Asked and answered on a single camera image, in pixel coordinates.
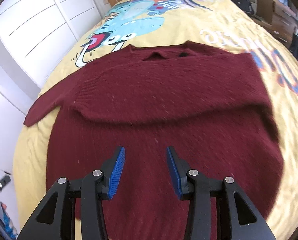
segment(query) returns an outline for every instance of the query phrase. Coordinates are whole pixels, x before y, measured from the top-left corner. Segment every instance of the metal screw head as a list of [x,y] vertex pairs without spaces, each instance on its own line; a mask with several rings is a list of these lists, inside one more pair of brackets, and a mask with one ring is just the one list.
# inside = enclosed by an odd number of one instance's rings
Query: metal screw head
[[95,171],[92,172],[92,174],[94,176],[100,176],[102,174],[102,171],[101,170],[95,170]]
[[226,177],[226,182],[232,184],[234,179],[232,177]]
[[64,184],[66,182],[66,178],[62,177],[58,179],[59,184]]
[[196,171],[196,170],[190,170],[190,171],[189,171],[189,174],[190,174],[191,176],[197,176],[197,175],[198,175],[198,171]]

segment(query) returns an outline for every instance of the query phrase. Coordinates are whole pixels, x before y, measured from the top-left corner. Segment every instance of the maroon sweater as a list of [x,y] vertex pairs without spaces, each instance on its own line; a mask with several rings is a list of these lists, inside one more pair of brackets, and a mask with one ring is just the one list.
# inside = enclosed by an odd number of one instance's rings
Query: maroon sweater
[[171,186],[167,146],[208,177],[234,177],[264,217],[273,207],[283,159],[272,106],[248,53],[193,42],[129,45],[44,93],[24,124],[56,106],[47,190],[58,177],[77,179],[99,169],[116,146],[126,149],[117,195],[103,203],[114,240],[183,239],[188,201],[178,201]]

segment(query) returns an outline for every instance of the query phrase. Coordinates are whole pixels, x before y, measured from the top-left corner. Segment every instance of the bed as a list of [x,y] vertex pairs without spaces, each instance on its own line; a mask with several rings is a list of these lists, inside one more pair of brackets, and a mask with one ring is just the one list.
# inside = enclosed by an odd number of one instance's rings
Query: bed
[[[40,95],[89,61],[128,44],[165,46],[187,40],[232,53],[250,52],[257,63],[273,103],[284,158],[267,223],[278,240],[288,239],[298,226],[298,62],[230,0],[119,0],[62,59]],[[46,193],[47,146],[58,111],[23,127],[18,139],[13,173],[21,227]],[[76,239],[81,239],[80,232],[76,220]]]

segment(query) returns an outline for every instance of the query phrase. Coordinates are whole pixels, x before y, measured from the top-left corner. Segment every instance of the cartoon dragon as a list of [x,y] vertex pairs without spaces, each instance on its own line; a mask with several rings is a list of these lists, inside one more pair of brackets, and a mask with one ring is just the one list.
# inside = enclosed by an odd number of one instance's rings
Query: cartoon dragon
[[[84,55],[96,48],[114,45],[112,51],[116,51],[126,41],[159,29],[164,23],[164,17],[160,15],[181,6],[210,10],[192,0],[133,0],[117,4],[105,16],[104,24],[89,35],[88,41],[81,46],[83,49],[76,60],[76,66],[85,66],[89,61],[83,60]],[[145,12],[148,17],[136,18]]]

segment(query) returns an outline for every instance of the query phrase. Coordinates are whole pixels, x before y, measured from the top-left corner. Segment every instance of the cartoon print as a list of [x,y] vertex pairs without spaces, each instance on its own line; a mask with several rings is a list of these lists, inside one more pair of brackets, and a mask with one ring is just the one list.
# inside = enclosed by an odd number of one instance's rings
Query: cartoon print
[[87,62],[83,60],[85,53],[88,53],[100,46],[115,45],[113,51],[123,47],[127,40],[137,35],[153,32],[160,28],[164,22],[163,17],[146,17],[135,19],[143,14],[154,4],[152,0],[143,0],[136,3],[124,3],[110,11],[111,18],[93,32],[83,44],[83,50],[76,61],[77,67],[83,67]]
[[[164,23],[164,17],[160,15],[177,8],[204,8],[193,0],[132,0],[117,4],[105,16],[102,25],[87,37],[79,57],[76,60],[77,67],[85,66],[84,55],[96,48],[106,45],[114,45],[112,51],[119,50],[127,40],[135,36],[144,35],[159,29]],[[149,17],[137,18],[147,12]]]
[[222,35],[220,31],[203,29],[200,31],[200,34],[206,44],[218,43],[223,46],[228,45],[235,48],[241,48],[242,51],[239,53],[250,53],[257,64],[259,71],[268,71],[265,66],[266,63],[269,66],[269,70],[276,73],[277,83],[282,87],[285,87],[286,84],[288,89],[298,96],[298,78],[292,72],[292,69],[277,49],[269,50],[265,48],[259,40],[253,41],[250,37],[240,38],[228,32],[224,32]]
[[200,5],[193,0],[159,0],[154,3],[153,6],[149,8],[148,15],[161,15],[166,11],[177,9],[177,8],[204,8],[212,11],[208,7]]

